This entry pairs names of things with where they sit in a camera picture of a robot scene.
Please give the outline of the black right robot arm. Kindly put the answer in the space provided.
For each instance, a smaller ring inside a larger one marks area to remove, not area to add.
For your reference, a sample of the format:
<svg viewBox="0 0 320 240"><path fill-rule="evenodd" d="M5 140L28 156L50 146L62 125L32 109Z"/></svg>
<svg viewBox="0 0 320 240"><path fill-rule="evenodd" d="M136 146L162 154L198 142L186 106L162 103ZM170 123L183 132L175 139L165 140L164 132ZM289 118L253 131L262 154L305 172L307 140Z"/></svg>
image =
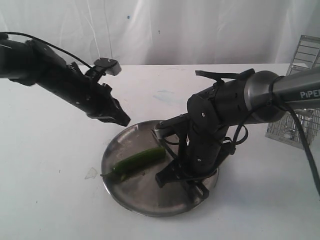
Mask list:
<svg viewBox="0 0 320 240"><path fill-rule="evenodd" d="M202 198L207 198L209 191L203 180L213 176L235 153L236 146L243 142L238 138L241 129L249 124L276 122L286 112L295 122L314 184L319 187L319 172L295 112L320 106L319 68L288 76L254 69L241 73L198 70L196 75L212 79L214 84L188 99L186 113L160 121L154 128L163 145L168 136L179 139L178 153L155 176L159 187L185 182L200 188Z"/></svg>

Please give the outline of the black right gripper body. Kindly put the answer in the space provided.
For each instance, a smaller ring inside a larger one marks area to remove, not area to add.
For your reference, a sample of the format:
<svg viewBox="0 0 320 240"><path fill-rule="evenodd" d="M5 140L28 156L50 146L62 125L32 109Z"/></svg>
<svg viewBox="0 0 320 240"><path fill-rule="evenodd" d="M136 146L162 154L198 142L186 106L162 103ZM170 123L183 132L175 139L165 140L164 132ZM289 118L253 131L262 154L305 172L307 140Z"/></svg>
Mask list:
<svg viewBox="0 0 320 240"><path fill-rule="evenodd" d="M221 163L233 153L233 143L226 129L214 133L179 130L178 154L174 158L177 180L203 180L211 177Z"/></svg>

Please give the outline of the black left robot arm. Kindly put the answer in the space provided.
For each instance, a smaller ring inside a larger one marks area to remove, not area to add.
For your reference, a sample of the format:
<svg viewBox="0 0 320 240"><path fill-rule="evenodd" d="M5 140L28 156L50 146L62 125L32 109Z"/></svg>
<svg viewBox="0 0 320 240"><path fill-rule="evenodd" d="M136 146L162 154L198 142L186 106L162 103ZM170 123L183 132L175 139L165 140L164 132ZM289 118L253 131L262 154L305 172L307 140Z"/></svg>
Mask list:
<svg viewBox="0 0 320 240"><path fill-rule="evenodd" d="M80 59L68 64L54 52L56 46L28 36L25 42L11 40L11 32L0 34L0 76L24 86L38 85L83 111L89 118L126 127L131 119L111 94L112 87L99 84L105 75L117 76L121 66L115 59L98 58L82 73Z"/></svg>

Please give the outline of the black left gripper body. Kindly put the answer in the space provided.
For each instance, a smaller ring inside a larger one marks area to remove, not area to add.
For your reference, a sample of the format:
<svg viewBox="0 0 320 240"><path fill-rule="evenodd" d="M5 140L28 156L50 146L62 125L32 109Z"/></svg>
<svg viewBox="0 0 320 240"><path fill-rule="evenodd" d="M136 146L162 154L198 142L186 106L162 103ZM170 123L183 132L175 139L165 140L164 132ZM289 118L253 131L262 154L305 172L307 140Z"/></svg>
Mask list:
<svg viewBox="0 0 320 240"><path fill-rule="evenodd" d="M59 86L59 96L77 107L92 119L98 116L116 116L112 88L106 84L99 84L102 76L107 74L98 72L94 67L82 73L79 66L72 62L67 66L66 76Z"/></svg>

